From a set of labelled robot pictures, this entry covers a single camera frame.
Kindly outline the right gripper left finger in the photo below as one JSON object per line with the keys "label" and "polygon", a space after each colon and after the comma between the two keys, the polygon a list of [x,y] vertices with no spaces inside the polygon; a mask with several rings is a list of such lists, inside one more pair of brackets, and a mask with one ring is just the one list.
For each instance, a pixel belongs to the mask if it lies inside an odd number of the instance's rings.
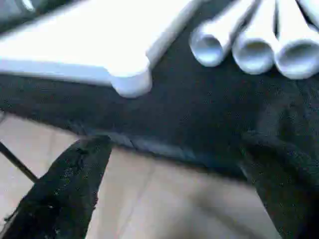
{"label": "right gripper left finger", "polygon": [[111,140],[105,135],[70,145],[21,199],[0,237],[84,239],[111,151]]}

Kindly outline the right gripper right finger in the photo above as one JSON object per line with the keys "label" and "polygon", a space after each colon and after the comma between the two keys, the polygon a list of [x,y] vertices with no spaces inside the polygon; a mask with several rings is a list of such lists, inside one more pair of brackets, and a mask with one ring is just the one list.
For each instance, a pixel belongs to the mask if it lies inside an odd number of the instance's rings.
{"label": "right gripper right finger", "polygon": [[301,105],[267,105],[242,135],[240,166],[284,239],[319,236],[319,157]]}

